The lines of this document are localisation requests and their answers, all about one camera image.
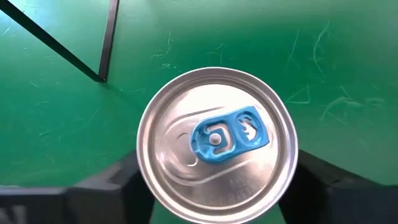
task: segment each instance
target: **green mat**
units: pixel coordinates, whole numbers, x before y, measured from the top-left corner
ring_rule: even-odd
[[[12,1],[98,70],[107,0]],[[301,149],[398,183],[393,0],[121,1],[98,84],[0,12],[0,184],[71,185],[135,150],[141,114],[177,75],[249,72],[285,102]],[[275,207],[255,223],[283,223]],[[159,204],[153,223],[184,223]]]

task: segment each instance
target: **black bracket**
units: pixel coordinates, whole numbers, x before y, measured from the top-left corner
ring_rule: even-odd
[[[8,0],[0,0],[0,10],[6,13],[11,19],[20,24],[23,28],[28,30],[36,38],[41,40],[49,46],[56,53],[61,55],[64,59],[69,61],[77,69],[82,71],[85,75],[96,82],[106,82],[108,79],[109,63],[112,52],[113,34],[116,25],[116,18],[118,15],[119,0],[110,0],[108,21],[106,23],[104,43],[101,52],[101,60],[99,62],[98,74],[96,74],[89,66],[82,62],[78,57],[71,53],[60,42],[54,39],[49,33],[43,30],[32,19],[20,11]]]

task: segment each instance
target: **blue pull tab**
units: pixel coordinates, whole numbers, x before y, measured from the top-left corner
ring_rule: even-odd
[[[217,124],[226,124],[231,136],[232,147],[226,151],[215,153],[228,145],[222,128],[209,131],[208,128]],[[249,139],[246,126],[256,130],[255,136]],[[193,129],[190,137],[191,147],[198,158],[205,162],[220,163],[234,158],[244,152],[258,149],[269,143],[267,129],[254,106],[201,121]]]

